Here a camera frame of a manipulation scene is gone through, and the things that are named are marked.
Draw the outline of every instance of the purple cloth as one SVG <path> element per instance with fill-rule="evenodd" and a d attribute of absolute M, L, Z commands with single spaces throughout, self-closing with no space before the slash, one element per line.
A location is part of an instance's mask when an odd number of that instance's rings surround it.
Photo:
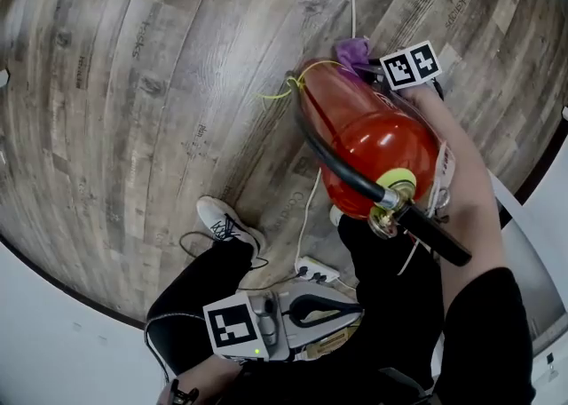
<path fill-rule="evenodd" d="M 343 66 L 356 73 L 352 64 L 369 63 L 369 41 L 365 37 L 342 40 L 335 44 L 335 54 Z"/>

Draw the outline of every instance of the black pants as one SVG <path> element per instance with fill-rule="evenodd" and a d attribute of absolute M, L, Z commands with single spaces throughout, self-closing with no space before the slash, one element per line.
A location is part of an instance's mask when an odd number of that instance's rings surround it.
<path fill-rule="evenodd" d="M 351 252 L 365 316 L 344 346 L 317 361 L 285 363 L 286 369 L 336 369 L 338 363 L 354 369 L 367 358 L 373 360 L 374 372 L 393 367 L 431 387 L 430 361 L 444 324 L 438 265 L 421 246 L 406 271 L 396 276 L 413 246 L 407 235 L 383 241 L 366 222 L 348 217 L 342 217 L 338 230 Z M 162 293 L 148 319 L 172 312 L 202 314 L 203 306 L 231 296 L 250 269 L 252 252 L 250 245 L 234 239 L 216 242 Z M 149 335 L 177 375 L 213 353 L 205 322 L 172 317 L 155 322 Z M 273 364 L 263 369 L 273 369 Z"/>

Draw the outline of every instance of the shoelace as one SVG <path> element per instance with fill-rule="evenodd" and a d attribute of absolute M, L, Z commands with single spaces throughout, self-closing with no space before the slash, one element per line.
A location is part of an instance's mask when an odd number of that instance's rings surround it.
<path fill-rule="evenodd" d="M 219 220 L 211 227 L 211 231 L 219 241 L 224 241 L 227 238 L 234 237 L 233 227 L 234 220 L 225 214 L 225 222 Z"/>

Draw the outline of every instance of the fire extinguisher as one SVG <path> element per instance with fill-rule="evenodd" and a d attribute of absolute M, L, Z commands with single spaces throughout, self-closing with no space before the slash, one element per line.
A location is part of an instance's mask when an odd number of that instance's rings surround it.
<path fill-rule="evenodd" d="M 438 145 L 430 131 L 346 68 L 313 62 L 292 93 L 333 203 L 380 236 L 400 225 L 448 261 L 467 264 L 469 252 L 414 205 L 434 179 Z"/>

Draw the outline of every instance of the person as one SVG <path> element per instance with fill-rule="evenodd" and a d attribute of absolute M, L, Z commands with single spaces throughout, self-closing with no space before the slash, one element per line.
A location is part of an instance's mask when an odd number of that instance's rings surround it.
<path fill-rule="evenodd" d="M 355 334 L 316 361 L 246 362 L 212 355 L 205 323 L 183 316 L 149 328 L 154 346 L 177 375 L 180 391 L 199 389 L 196 403 L 416 402 L 384 369 L 395 369 L 423 390 L 434 385 L 430 362 L 445 336 L 432 403 L 531 403 L 532 342 L 519 288 L 504 256 L 501 227 L 485 164 L 444 102 L 427 86 L 403 91 L 445 138 L 456 157 L 445 229 L 472 254 L 463 267 L 439 264 L 420 247 L 406 271 L 412 241 L 375 236 L 366 221 L 342 216 L 338 232 L 359 279 L 365 313 Z M 228 205 L 202 197 L 197 211 L 218 239 L 163 292 L 148 319 L 199 313 L 232 295 L 256 263 L 265 241 Z M 166 404 L 166 386 L 158 403 Z"/>

